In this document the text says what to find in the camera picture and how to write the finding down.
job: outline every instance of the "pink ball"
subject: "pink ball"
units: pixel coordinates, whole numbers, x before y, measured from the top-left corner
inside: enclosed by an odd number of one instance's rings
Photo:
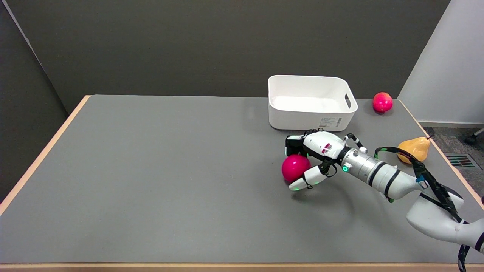
[[[392,97],[386,92],[379,92],[373,97],[373,109],[377,112],[386,112],[393,107]]]
[[[306,157],[292,154],[282,163],[281,171],[286,182],[291,184],[302,177],[309,168],[311,168],[311,162]]]

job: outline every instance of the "white plastic bin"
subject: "white plastic bin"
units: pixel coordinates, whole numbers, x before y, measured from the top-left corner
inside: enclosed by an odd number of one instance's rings
[[[269,78],[269,123],[276,129],[342,131],[357,109],[348,83],[341,78]]]

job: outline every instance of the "yellow pear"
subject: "yellow pear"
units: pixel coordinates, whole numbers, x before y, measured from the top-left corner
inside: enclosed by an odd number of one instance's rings
[[[415,139],[406,140],[401,142],[398,145],[398,148],[412,154],[415,158],[417,158],[417,160],[423,161],[427,158],[428,148],[430,147],[429,139],[430,137],[418,137]],[[398,158],[406,164],[410,163],[410,161],[402,155],[398,155]]]

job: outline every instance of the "white wall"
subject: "white wall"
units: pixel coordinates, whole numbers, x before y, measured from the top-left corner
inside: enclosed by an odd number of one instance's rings
[[[418,121],[484,124],[484,0],[452,0],[399,99]]]

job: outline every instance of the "label sticker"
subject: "label sticker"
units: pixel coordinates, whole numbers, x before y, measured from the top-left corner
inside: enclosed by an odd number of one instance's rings
[[[338,127],[341,123],[342,118],[332,117],[332,118],[321,118],[319,122],[320,127]]]

